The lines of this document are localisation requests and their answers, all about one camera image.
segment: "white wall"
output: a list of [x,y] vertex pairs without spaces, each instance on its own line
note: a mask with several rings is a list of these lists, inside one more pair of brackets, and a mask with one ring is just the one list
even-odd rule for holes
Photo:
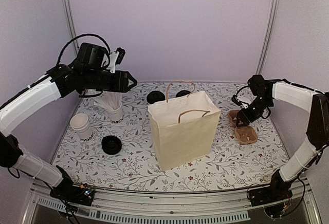
[[271,0],[70,0],[77,34],[126,50],[139,81],[246,81],[255,73]]
[[[61,0],[0,0],[0,103],[4,103],[55,65],[70,39]],[[63,62],[74,59],[72,48]],[[49,161],[77,104],[77,95],[51,103],[23,122],[14,135],[27,149]],[[0,168],[0,223],[22,221],[32,181]]]
[[[280,0],[263,76],[329,91],[329,0]],[[276,102],[272,117],[292,155],[305,136],[307,113]],[[329,223],[328,166],[329,150],[307,174],[323,223]]]

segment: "shopping bag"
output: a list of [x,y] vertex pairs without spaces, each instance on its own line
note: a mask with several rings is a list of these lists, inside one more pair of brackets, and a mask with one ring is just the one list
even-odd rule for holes
[[207,155],[216,133],[221,110],[210,100],[206,92],[192,91],[183,97],[149,105],[149,117],[153,147],[163,171],[180,166]]

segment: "robotic arm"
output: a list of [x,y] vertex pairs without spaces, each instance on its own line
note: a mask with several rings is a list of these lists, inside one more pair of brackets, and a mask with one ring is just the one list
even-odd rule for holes
[[[50,102],[73,91],[83,94],[88,89],[128,92],[137,81],[128,71],[115,71],[125,51],[82,43],[77,58],[69,65],[57,64],[38,81],[29,85],[0,107],[0,166],[20,170],[52,187],[51,196],[64,201],[90,205],[93,194],[87,185],[73,186],[69,175],[28,152],[12,135],[24,120]],[[104,56],[109,62],[103,62]]]
[[259,190],[249,192],[251,203],[259,205],[290,197],[292,182],[315,161],[317,164],[323,150],[329,146],[329,92],[322,93],[287,80],[264,80],[261,75],[250,78],[248,87],[256,96],[250,104],[242,103],[237,95],[232,97],[235,104],[245,106],[237,114],[237,126],[247,126],[263,117],[265,109],[270,114],[269,107],[274,106],[273,99],[310,113],[306,136],[300,148],[273,174],[270,186],[263,191],[262,196],[259,196]]

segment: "table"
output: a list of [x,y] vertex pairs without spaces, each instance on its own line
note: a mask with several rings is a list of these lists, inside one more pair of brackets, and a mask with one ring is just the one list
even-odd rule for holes
[[[252,127],[258,141],[239,145],[227,112],[238,107],[231,97],[243,86],[238,83],[196,83],[222,110],[212,151],[208,156],[163,172],[152,146],[146,96],[153,90],[165,93],[168,83],[139,83],[123,95],[124,118],[112,124],[106,111],[84,99],[77,113],[89,116],[95,131],[94,139],[80,141],[69,127],[53,164],[66,170],[75,183],[88,183],[100,188],[147,192],[205,192],[245,188],[253,183],[270,182],[273,172],[288,161],[285,148],[270,119],[258,119]],[[189,84],[171,87],[170,97]],[[253,98],[243,90],[240,95]],[[104,136],[121,139],[122,150],[110,156],[101,148]]]

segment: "black plastic lid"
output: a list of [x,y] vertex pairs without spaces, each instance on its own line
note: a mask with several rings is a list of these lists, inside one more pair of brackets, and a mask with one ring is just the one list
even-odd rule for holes
[[178,92],[178,93],[176,94],[176,97],[183,97],[183,96],[188,95],[189,93],[191,93],[191,92],[188,91],[188,90],[181,90],[180,92]]
[[149,104],[153,104],[159,101],[164,101],[165,99],[166,99],[165,95],[158,90],[154,90],[150,92],[146,97],[146,100],[148,101]]
[[116,136],[106,136],[102,139],[102,149],[108,155],[119,153],[121,148],[121,140]]

